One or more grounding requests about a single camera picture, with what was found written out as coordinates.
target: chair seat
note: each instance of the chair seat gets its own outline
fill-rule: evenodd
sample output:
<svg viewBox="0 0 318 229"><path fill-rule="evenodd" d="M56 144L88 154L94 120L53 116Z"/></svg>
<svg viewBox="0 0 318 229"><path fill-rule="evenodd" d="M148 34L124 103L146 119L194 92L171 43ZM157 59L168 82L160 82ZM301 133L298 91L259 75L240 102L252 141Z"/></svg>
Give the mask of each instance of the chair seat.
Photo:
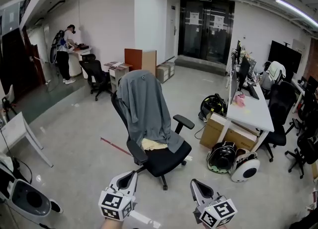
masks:
<svg viewBox="0 0 318 229"><path fill-rule="evenodd" d="M284 127L281 125L278 125L278 126L274 125L274 132L269 132L265 141L268 142L269 144L275 144L278 146L285 146L286 145L286 135L285 135Z"/></svg>
<svg viewBox="0 0 318 229"><path fill-rule="evenodd" d="M143 166L154 176L160 177L176 168L190 153L192 147L186 141L172 153L168 148L145 151L148 161Z"/></svg>

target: white sneaker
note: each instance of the white sneaker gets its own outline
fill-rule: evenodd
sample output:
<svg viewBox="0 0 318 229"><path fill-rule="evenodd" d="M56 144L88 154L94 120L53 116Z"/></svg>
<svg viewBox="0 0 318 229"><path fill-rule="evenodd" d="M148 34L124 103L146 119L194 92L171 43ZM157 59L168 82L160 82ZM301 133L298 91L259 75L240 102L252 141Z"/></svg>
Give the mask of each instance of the white sneaker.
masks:
<svg viewBox="0 0 318 229"><path fill-rule="evenodd" d="M51 202L51 209L57 213L62 214L63 213L63 209L61 208L61 206L53 199L49 199Z"/></svg>
<svg viewBox="0 0 318 229"><path fill-rule="evenodd" d="M66 80L65 84L70 84L70 83L73 83L74 81L76 81L76 80L74 78L71 78L69 80Z"/></svg>

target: door frame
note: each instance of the door frame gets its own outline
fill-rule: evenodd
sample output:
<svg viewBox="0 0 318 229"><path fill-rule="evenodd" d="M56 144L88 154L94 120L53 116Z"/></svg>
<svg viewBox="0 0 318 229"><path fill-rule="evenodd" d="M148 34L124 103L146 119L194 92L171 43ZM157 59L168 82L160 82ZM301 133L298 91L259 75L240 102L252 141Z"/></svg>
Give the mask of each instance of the door frame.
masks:
<svg viewBox="0 0 318 229"><path fill-rule="evenodd" d="M203 3L203 10L211 9L211 3L210 1L201 1L201 0L180 0L180 19L179 19L179 43L178 43L178 55L182 55L184 50L184 36L185 36L185 18L186 18L186 4L188 1L197 1ZM233 31L233 22L234 22L234 10L235 10L235 2L231 0L212 0L213 2L219 2L219 3L228 3L230 6L229 9L229 20L230 20L230 28L227 30L227 37L226 37L226 43L224 48L224 55L223 55L223 61L222 64L226 65L228 63L228 58L230 54L230 47L231 47L231 40L232 40L232 31ZM201 38L201 48L203 40L206 40L204 32L202 32L202 38Z"/></svg>

